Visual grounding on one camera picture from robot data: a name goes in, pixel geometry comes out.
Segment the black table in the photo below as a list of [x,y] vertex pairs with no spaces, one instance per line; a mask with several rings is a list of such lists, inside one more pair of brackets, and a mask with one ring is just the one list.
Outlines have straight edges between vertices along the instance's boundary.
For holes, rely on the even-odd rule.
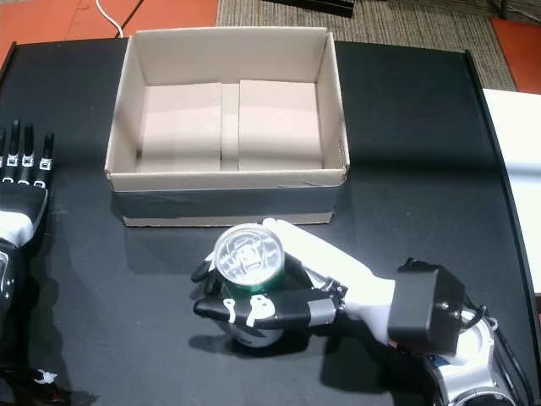
[[[128,229],[102,172],[125,45],[18,47],[0,91],[1,124],[57,134],[31,264],[31,364],[59,373],[76,404],[421,404],[421,385],[408,389],[417,372],[370,340],[297,336],[251,354],[192,315],[189,273],[222,230]],[[332,223],[307,229],[381,277],[408,256],[444,264],[498,317],[538,397],[533,293],[471,61],[352,43],[337,53],[351,174]]]

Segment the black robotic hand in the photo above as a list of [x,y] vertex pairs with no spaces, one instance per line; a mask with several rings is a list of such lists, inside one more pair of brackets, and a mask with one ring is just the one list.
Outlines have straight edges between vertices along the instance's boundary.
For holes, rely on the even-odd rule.
[[3,320],[18,285],[22,268],[20,249],[32,240],[47,203],[47,184],[52,171],[54,134],[45,136],[38,167],[34,162],[34,127],[25,126],[23,156],[19,152],[20,121],[11,128],[8,158],[4,165],[6,130],[0,128],[0,336]]

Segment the can top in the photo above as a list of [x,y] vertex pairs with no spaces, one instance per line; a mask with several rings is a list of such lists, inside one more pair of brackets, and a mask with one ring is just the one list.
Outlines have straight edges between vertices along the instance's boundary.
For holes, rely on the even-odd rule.
[[254,223],[229,228],[216,241],[214,255],[220,274],[242,286],[270,281],[285,261],[280,239],[268,228]]

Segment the open cardboard box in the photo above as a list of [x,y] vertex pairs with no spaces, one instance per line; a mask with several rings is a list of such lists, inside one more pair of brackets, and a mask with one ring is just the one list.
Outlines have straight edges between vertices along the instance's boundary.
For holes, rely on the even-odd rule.
[[105,166],[127,225],[329,222],[348,168],[326,29],[129,38]]

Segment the carpet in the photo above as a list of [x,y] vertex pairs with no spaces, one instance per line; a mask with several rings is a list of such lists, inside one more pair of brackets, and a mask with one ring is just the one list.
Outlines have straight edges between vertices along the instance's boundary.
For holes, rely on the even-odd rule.
[[[483,87],[515,91],[490,17],[472,0],[356,1],[351,19],[260,0],[221,0],[218,25],[324,26],[341,41],[463,52],[475,60]],[[461,4],[453,8],[452,4]],[[476,12],[466,12],[472,7]]]

